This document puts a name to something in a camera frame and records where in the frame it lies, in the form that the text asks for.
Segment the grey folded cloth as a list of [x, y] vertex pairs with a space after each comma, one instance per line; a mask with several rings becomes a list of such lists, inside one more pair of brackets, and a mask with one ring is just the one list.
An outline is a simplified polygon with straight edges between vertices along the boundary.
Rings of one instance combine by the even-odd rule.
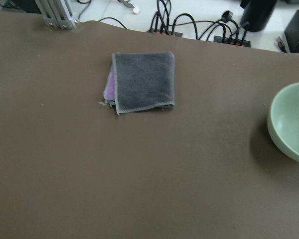
[[102, 105], [127, 114], [175, 106], [175, 56], [161, 53], [114, 53]]

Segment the mint green bowl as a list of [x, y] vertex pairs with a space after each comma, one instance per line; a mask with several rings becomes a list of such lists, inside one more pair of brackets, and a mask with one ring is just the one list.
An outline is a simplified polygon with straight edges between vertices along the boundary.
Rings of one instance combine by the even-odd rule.
[[267, 129], [276, 147], [299, 162], [299, 82], [275, 95], [267, 116]]

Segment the black water bottle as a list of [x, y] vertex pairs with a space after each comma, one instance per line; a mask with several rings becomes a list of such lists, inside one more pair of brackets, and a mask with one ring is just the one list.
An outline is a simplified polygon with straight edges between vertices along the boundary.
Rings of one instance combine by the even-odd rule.
[[242, 0], [240, 7], [244, 10], [240, 19], [242, 28], [249, 32], [262, 31], [277, 5], [277, 0]]

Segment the aluminium frame post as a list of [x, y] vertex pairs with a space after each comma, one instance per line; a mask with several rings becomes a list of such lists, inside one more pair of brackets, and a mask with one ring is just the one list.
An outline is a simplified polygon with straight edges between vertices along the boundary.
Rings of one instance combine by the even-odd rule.
[[78, 13], [70, 0], [35, 0], [45, 23], [61, 29], [73, 29], [78, 24]]

